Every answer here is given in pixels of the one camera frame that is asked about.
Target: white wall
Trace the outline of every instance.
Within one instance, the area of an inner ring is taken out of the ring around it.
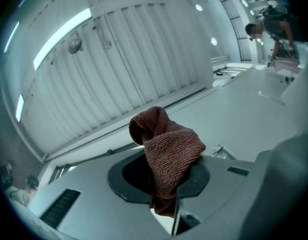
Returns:
[[[233,25],[220,0],[213,0],[207,5],[210,18],[217,25],[221,43],[231,62],[241,62],[239,46]]]
[[[214,19],[214,16],[209,9],[210,4],[207,0],[187,0],[189,5],[195,11],[199,22],[202,24],[206,34],[209,39],[216,38],[218,44],[216,46],[211,46],[211,57],[220,57],[226,56],[228,54],[227,49],[227,40],[223,37],[222,31],[220,31],[218,22]],[[203,8],[203,11],[198,11],[195,8],[195,5],[200,5]]]

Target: white machine surface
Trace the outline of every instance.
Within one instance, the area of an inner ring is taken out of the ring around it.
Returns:
[[[201,99],[170,114],[172,120],[193,128],[209,148],[220,142],[238,159],[203,157],[202,165],[209,170],[210,180],[197,197],[182,199],[174,227],[181,227],[181,219],[188,219],[189,222],[193,219],[186,217],[187,212],[196,216],[196,219],[191,226],[194,229],[180,234],[177,238],[195,239],[191,234],[205,234],[204,230],[207,228],[215,239],[222,240],[240,239],[241,235],[251,234],[255,225],[245,227],[244,220],[247,217],[254,218],[253,209],[257,210],[264,205],[262,200],[257,198],[257,195],[261,194],[259,189],[262,189],[264,196],[277,189],[277,186],[271,184],[272,181],[263,186],[264,182],[268,181],[266,174],[275,177],[276,170],[284,175],[281,177],[282,182],[278,183],[286,193],[285,202],[280,204],[281,214],[284,214],[286,206],[293,204],[304,191],[308,183],[308,153],[302,152],[300,155],[299,150],[308,150],[308,137],[300,141],[294,138],[281,145],[279,151],[262,152],[273,149],[278,143],[302,131],[290,113],[292,103],[286,100],[286,105],[280,98],[283,93],[289,97],[290,94],[286,90],[290,85],[296,86],[296,82],[301,78],[298,77],[293,83],[287,84],[282,75],[250,69],[206,94],[198,94],[202,95]],[[190,115],[190,110],[196,111],[195,118],[187,117],[188,123],[183,123],[183,118],[186,117],[186,113]],[[140,149],[129,150],[81,164],[40,189],[28,209],[41,218],[66,190],[73,190],[80,194],[57,225],[56,229],[59,232],[80,240],[99,239],[100,236],[103,239],[116,240],[169,238],[170,235],[151,214],[147,203],[126,202],[108,183],[109,169],[139,152]],[[299,163],[303,164],[301,170],[299,166],[294,168],[294,165]],[[228,172],[231,167],[242,169],[246,174]],[[297,180],[294,176],[293,179],[289,178],[292,170],[295,170],[293,175],[299,176],[296,177]],[[288,183],[291,180],[298,182],[293,184],[294,190],[290,189]],[[277,199],[281,193],[277,192],[275,195],[273,198]],[[208,202],[199,204],[201,198]],[[239,214],[240,218],[236,219],[235,214]],[[208,227],[206,224],[195,227],[197,224],[205,223],[207,218]],[[272,216],[271,223],[276,223],[275,220],[278,218]],[[223,223],[226,230],[217,229],[215,226]],[[179,232],[173,228],[173,233],[177,235]]]
[[[52,207],[62,207],[63,193],[75,191],[79,197],[61,219],[59,212],[50,213],[59,220],[55,226],[59,232],[80,240],[168,239],[171,236],[150,212],[149,195],[123,176],[125,165],[144,156],[136,149],[86,162],[41,189],[28,208],[46,218]],[[133,174],[137,168],[128,169]],[[197,186],[200,190],[195,195],[183,195]],[[260,153],[254,163],[203,156],[177,189],[173,235],[184,240],[258,239],[281,222],[307,187],[308,135]],[[148,202],[138,202],[144,195]]]

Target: person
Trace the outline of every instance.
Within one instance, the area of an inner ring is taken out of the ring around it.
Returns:
[[[6,189],[8,189],[10,186],[13,185],[14,165],[15,165],[15,162],[13,160],[9,160],[6,165],[2,165],[0,167],[0,185],[3,191],[5,191]]]
[[[297,21],[292,20],[287,22],[264,18],[260,23],[247,24],[245,31],[253,39],[261,39],[263,32],[267,32],[275,40],[273,58],[275,58],[279,53],[279,40],[287,40],[289,42],[290,52],[295,50],[295,42],[308,42]]]
[[[27,206],[29,201],[34,197],[35,193],[37,192],[39,185],[38,179],[30,175],[26,179],[26,188],[25,189],[17,189],[14,186],[9,187],[6,191],[5,194],[8,198],[13,199],[23,206]]]

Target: white surface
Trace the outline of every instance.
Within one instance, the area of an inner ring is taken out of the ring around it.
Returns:
[[[308,132],[308,62],[282,94],[282,100],[297,123],[298,131]]]
[[[10,199],[10,202],[23,223],[25,223],[32,230],[32,232],[37,234],[37,236],[41,239],[74,240],[73,238],[58,232],[42,222],[37,216],[35,216],[19,202],[12,199]]]
[[[166,216],[160,216],[155,214],[154,209],[150,209],[150,212],[153,214],[155,219],[159,222],[159,224],[167,231],[168,234],[172,234],[174,219]]]
[[[286,107],[258,96],[262,91],[280,97],[286,88],[264,73],[254,69],[241,73],[170,118],[192,128],[207,149],[221,143],[237,159],[253,162],[261,151],[272,149],[298,133]]]
[[[228,44],[228,35],[231,35],[232,38],[235,38],[235,33],[233,32],[233,27],[230,24],[223,24],[223,22],[228,23],[228,15],[223,7],[216,7],[214,1],[209,0],[186,0],[189,5],[194,7],[196,4],[199,4],[203,7],[203,11],[196,12],[196,16],[200,23],[202,24],[206,35],[211,38],[216,38],[218,45],[210,47],[211,57],[221,57],[227,56],[231,52],[228,45],[234,47],[232,44]]]
[[[12,108],[24,94],[21,123],[38,153],[67,152],[123,127],[148,104],[167,106],[212,86],[213,45],[186,0],[120,0],[114,11],[112,1],[117,0],[37,0],[22,20],[8,53],[4,88]],[[88,7],[95,21],[77,29],[82,51],[68,53],[69,36],[34,72],[37,51]]]
[[[224,83],[226,83],[228,80],[227,79],[217,79],[213,82],[213,87],[219,86],[219,85],[223,85]]]
[[[59,232],[79,240],[98,240],[100,236],[105,240],[144,236],[147,240],[166,239],[169,235],[151,214],[149,204],[127,203],[108,184],[108,170],[137,152],[131,150],[81,164],[40,188],[28,209],[40,217],[66,189],[72,189],[81,194],[57,227]]]

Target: pink object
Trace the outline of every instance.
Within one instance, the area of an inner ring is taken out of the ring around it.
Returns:
[[[280,70],[287,70],[294,74],[299,73],[298,65],[298,61],[282,59],[276,59],[271,63],[271,66],[275,69],[275,72],[278,72]]]

